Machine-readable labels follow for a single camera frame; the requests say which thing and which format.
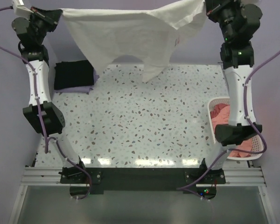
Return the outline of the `white t shirt red print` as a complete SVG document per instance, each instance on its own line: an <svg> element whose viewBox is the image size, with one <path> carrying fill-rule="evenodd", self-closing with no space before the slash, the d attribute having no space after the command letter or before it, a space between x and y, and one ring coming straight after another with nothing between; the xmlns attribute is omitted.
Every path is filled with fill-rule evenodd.
<svg viewBox="0 0 280 224"><path fill-rule="evenodd" d="M63 9L65 24L98 74L120 56L144 63L143 82L158 76L178 45L206 20L203 0L181 0L153 10Z"/></svg>

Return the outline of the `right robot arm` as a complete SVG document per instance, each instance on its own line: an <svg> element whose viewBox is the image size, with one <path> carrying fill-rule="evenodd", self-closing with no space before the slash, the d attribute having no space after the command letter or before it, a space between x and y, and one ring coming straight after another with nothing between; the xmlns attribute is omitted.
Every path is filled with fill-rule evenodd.
<svg viewBox="0 0 280 224"><path fill-rule="evenodd" d="M262 11L239 0L207 0L205 4L207 17L219 24L224 38L220 57L230 98L230 115L227 124L216 125L215 149L211 157L203 160L204 169L198 172L199 178L194 183L210 183L231 152L248 153L238 146L262 132L252 106L251 78L255 71L250 41L260 27Z"/></svg>

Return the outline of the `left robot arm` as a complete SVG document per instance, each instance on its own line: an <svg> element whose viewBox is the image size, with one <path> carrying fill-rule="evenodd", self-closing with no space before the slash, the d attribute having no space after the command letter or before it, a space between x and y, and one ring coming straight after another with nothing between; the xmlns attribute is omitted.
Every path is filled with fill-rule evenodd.
<svg viewBox="0 0 280 224"><path fill-rule="evenodd" d="M24 117L33 129L44 137L44 151L49 152L52 143L63 162L60 175L70 183L87 182L87 171L81 158L68 141L63 128L65 118L52 103L49 92L49 53L43 45L48 32L53 32L60 20L62 10L42 10L31 7L12 22L19 38L18 50L29 75L30 99L23 108Z"/></svg>

